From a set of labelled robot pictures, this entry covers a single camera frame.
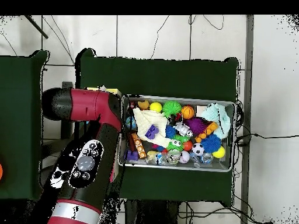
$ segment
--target orange ball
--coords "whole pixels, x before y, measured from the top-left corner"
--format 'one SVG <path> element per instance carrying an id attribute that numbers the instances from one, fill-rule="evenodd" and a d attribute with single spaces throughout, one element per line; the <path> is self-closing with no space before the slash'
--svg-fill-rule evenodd
<path id="1" fill-rule="evenodd" d="M 194 116 L 194 109 L 192 106 L 184 106 L 181 112 L 185 120 L 188 120 Z"/>
<path id="2" fill-rule="evenodd" d="M 2 175 L 3 175 L 3 168 L 2 168 L 2 166 L 0 164 L 0 179 L 2 178 Z"/>
<path id="3" fill-rule="evenodd" d="M 193 144 L 190 140 L 187 142 L 184 142 L 184 144 L 183 144 L 184 151 L 190 151 L 192 146 L 193 146 Z"/>

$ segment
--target basketball toy ball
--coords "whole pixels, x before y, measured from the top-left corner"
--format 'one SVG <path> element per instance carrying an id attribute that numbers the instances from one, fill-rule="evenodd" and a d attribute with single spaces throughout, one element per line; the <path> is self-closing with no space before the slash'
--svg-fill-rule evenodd
<path id="1" fill-rule="evenodd" d="M 184 106 L 181 112 L 185 120 L 188 120 L 194 116 L 194 109 L 192 106 Z"/>
<path id="2" fill-rule="evenodd" d="M 183 144 L 184 151 L 190 151 L 192 146 L 193 146 L 193 144 L 190 140 L 187 142 L 184 142 L 184 144 Z"/>
<path id="3" fill-rule="evenodd" d="M 0 164 L 0 179 L 2 178 L 2 175 L 3 175 L 3 168 L 2 168 L 2 166 Z"/>
<path id="4" fill-rule="evenodd" d="M 157 111 L 158 113 L 162 111 L 162 105 L 159 102 L 153 102 L 149 107 L 150 110 Z"/>
<path id="5" fill-rule="evenodd" d="M 180 154 L 180 162 L 181 163 L 187 163 L 190 159 L 190 155 L 187 151 L 183 150 Z"/>
<path id="6" fill-rule="evenodd" d="M 213 152 L 212 155 L 215 158 L 222 158 L 225 155 L 225 149 L 223 148 L 223 146 L 221 146 L 220 149 L 216 152 Z"/>
<path id="7" fill-rule="evenodd" d="M 204 148 L 203 145 L 200 143 L 195 143 L 192 147 L 192 152 L 195 153 L 197 156 L 203 155 Z"/>

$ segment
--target plush toy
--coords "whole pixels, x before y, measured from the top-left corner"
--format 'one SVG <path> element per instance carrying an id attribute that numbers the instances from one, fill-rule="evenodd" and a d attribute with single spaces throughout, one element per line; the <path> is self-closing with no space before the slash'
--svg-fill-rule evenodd
<path id="1" fill-rule="evenodd" d="M 177 149 L 179 151 L 183 150 L 183 143 L 178 140 L 171 140 L 166 147 L 166 149 L 169 151 L 171 149 Z"/>
<path id="2" fill-rule="evenodd" d="M 189 141 L 190 137 L 189 136 L 180 136 L 180 135 L 175 135 L 173 139 L 181 141 L 182 143 Z"/>
<path id="3" fill-rule="evenodd" d="M 182 108 L 181 112 L 183 114 L 183 118 L 186 119 L 186 120 L 188 120 L 188 119 L 190 119 L 194 116 L 194 109 L 193 109 L 192 106 L 189 106 L 189 105 L 184 106 Z"/>
<path id="4" fill-rule="evenodd" d="M 170 138 L 170 139 L 173 139 L 173 137 L 175 136 L 176 134 L 176 130 L 174 129 L 174 127 L 170 126 L 170 125 L 167 125 L 166 126 L 166 137 L 167 138 Z"/>
<path id="5" fill-rule="evenodd" d="M 204 132 L 208 124 L 203 121 L 201 118 L 193 117 L 189 120 L 185 120 L 184 123 L 190 127 L 190 130 L 193 132 L 193 135 L 197 136 Z"/>
<path id="6" fill-rule="evenodd" d="M 215 134 L 211 134 L 204 138 L 201 141 L 201 144 L 203 145 L 204 151 L 206 151 L 207 153 L 213 153 L 220 149 L 221 140 Z"/>
<path id="7" fill-rule="evenodd" d="M 171 114 L 177 114 L 181 111 L 182 106 L 175 100 L 170 100 L 165 102 L 163 106 L 163 112 L 165 116 L 168 118 Z"/>
<path id="8" fill-rule="evenodd" d="M 159 102 L 153 102 L 149 107 L 150 110 L 156 111 L 158 113 L 162 111 L 162 105 Z"/>

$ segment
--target purple toy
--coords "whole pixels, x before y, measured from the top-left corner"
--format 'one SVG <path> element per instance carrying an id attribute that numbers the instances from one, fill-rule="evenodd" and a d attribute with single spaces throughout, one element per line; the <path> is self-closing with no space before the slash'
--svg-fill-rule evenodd
<path id="1" fill-rule="evenodd" d="M 153 140 L 157 133 L 159 133 L 159 129 L 152 124 L 151 127 L 148 129 L 147 133 L 145 133 L 145 136 L 148 139 Z"/>
<path id="2" fill-rule="evenodd" d="M 189 120 L 184 120 L 184 123 L 190 127 L 190 130 L 193 132 L 194 136 L 198 136 L 199 134 L 203 133 L 208 127 L 208 125 L 199 117 L 193 117 Z"/>
<path id="3" fill-rule="evenodd" d="M 127 155 L 127 160 L 138 160 L 138 152 L 137 151 L 127 150 L 126 155 Z"/>

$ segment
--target green cloth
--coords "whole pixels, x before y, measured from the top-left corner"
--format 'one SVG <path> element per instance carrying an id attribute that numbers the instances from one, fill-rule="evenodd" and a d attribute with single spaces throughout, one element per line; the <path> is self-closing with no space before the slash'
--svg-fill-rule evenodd
<path id="1" fill-rule="evenodd" d="M 47 51 L 0 56 L 0 199 L 38 199 L 41 69 Z"/>
<path id="2" fill-rule="evenodd" d="M 105 85 L 118 88 L 122 94 L 235 102 L 236 58 L 224 62 L 101 58 L 87 49 L 77 59 L 80 88 Z M 231 189 L 232 170 L 217 173 L 126 167 L 120 196 L 132 200 L 221 201 L 230 206 Z"/>

